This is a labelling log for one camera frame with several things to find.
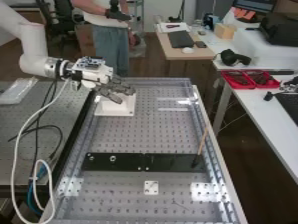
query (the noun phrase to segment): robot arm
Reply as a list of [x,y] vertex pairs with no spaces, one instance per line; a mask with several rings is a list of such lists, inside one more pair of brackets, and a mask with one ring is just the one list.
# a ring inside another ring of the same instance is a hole
[[78,87],[84,85],[98,90],[119,104],[123,100],[118,93],[135,94],[135,89],[114,75],[114,69],[106,65],[103,58],[84,57],[72,63],[49,57],[45,26],[31,23],[2,0],[0,27],[22,40],[25,54],[19,64],[25,73],[53,79],[72,79]]

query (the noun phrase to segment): metal optical breadboard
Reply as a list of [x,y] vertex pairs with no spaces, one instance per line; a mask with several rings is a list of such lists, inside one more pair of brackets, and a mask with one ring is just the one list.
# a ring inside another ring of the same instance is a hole
[[[210,137],[203,173],[83,171],[88,152],[198,153],[207,124],[190,79],[128,82],[135,117],[94,117],[92,106],[57,190],[54,223],[239,223]],[[159,182],[159,195],[144,193],[147,181]]]
[[[11,83],[2,82],[0,89],[6,90],[10,85]],[[50,85],[51,82],[38,82],[21,104],[6,106],[0,105],[0,186],[10,186],[11,184],[15,141],[9,142],[9,139],[19,133],[26,120],[41,109]],[[62,86],[63,83],[59,83],[58,91],[61,90]],[[74,90],[71,90],[71,87],[67,87],[61,99],[53,105],[53,107],[50,107],[47,113],[42,118],[41,126],[57,125],[63,130],[65,140],[61,149],[63,149],[65,143],[72,131],[88,93],[90,91],[84,88],[80,91],[75,92]],[[41,147],[38,158],[47,159],[57,148],[59,133],[53,129],[41,130],[39,133]],[[34,154],[35,134],[33,133],[29,134],[21,141],[17,185],[29,184]],[[39,182],[39,184],[46,183],[47,180],[42,180]]]

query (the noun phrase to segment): person's hand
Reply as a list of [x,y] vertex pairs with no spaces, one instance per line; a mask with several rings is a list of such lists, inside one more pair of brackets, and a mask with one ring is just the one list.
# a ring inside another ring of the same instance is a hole
[[128,38],[130,38],[130,48],[132,49],[136,45],[136,38],[131,30],[128,31]]
[[132,19],[131,15],[124,14],[123,12],[112,12],[110,9],[106,11],[106,17],[108,19],[118,19],[120,21],[130,21]]

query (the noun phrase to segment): clear acrylic panel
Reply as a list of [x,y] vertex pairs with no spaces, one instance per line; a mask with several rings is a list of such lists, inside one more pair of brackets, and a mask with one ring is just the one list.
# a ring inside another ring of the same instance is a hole
[[196,155],[199,152],[207,124],[190,79],[128,79],[128,82],[138,89],[135,116],[91,114],[87,118],[57,192],[57,220],[237,223],[210,137],[202,172],[82,169],[87,153]]

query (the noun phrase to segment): white cable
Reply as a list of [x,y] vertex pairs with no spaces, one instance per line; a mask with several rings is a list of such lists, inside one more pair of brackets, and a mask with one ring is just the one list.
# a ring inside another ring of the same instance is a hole
[[35,201],[37,201],[37,204],[41,208],[42,211],[45,211],[45,208],[41,204],[41,200],[39,200],[39,197],[38,197],[38,190],[37,190],[37,181],[38,181],[38,169],[39,169],[39,163],[43,163],[46,168],[47,168],[47,171],[49,171],[49,176],[50,176],[50,199],[51,199],[51,204],[53,204],[53,209],[54,209],[54,214],[55,214],[55,201],[54,201],[54,178],[53,178],[53,171],[51,171],[51,168],[50,168],[50,165],[49,163],[39,159],[35,163],[35,173],[34,173],[34,195],[35,195]]
[[[30,119],[27,120],[27,122],[25,123],[21,131],[19,131],[19,134],[18,134],[18,138],[17,138],[17,145],[15,145],[15,156],[14,156],[14,165],[13,165],[13,176],[11,176],[11,192],[13,192],[13,204],[14,204],[14,208],[17,210],[17,214],[21,218],[21,220],[26,223],[26,224],[38,224],[38,223],[33,223],[30,222],[22,215],[21,213],[21,210],[19,210],[19,207],[18,207],[18,204],[17,204],[17,196],[15,196],[15,173],[17,173],[17,164],[18,164],[18,150],[19,150],[19,143],[21,143],[21,138],[22,138],[22,133],[27,127],[27,125],[30,124],[31,120],[41,114],[41,112],[43,112],[57,101],[58,99],[61,98],[62,94],[63,94],[63,91],[67,87],[67,84],[69,84],[70,80],[66,80],[66,83],[63,85],[63,88],[61,89],[61,92],[58,94],[58,96],[55,97],[54,101],[51,103],[49,103],[41,110],[38,110],[35,112],[35,114],[33,114],[33,116],[30,117]],[[43,164],[46,165],[46,168],[49,170],[49,175],[50,175],[50,196],[51,196],[51,203],[53,203],[53,214],[51,214],[51,217],[49,218],[47,221],[42,222],[41,224],[47,224],[53,221],[54,219],[54,216],[55,216],[55,212],[57,212],[57,209],[55,209],[55,201],[54,201],[54,183],[53,183],[53,171],[50,169],[50,166],[49,164],[43,161],[43,160],[39,160],[38,161],[39,163],[43,162]]]

